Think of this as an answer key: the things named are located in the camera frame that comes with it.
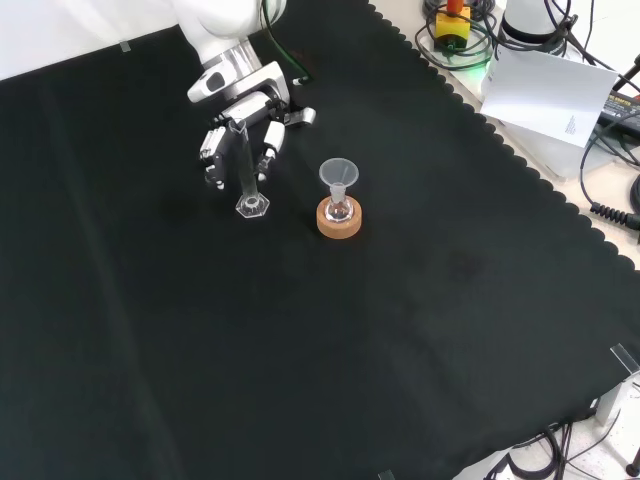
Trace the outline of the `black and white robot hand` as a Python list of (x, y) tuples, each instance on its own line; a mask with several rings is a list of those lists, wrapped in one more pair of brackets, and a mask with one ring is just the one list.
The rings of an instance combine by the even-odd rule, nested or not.
[(316, 111), (299, 107), (291, 100), (284, 74), (277, 62), (242, 75), (229, 60), (207, 69), (188, 90), (188, 98), (200, 104), (217, 97), (228, 102), (214, 115), (211, 127), (200, 147), (205, 181), (222, 190), (225, 187), (224, 161), (235, 136), (233, 127), (249, 128), (268, 118), (263, 152), (257, 163), (257, 177), (264, 181), (270, 164), (278, 156), (288, 127), (314, 123)]

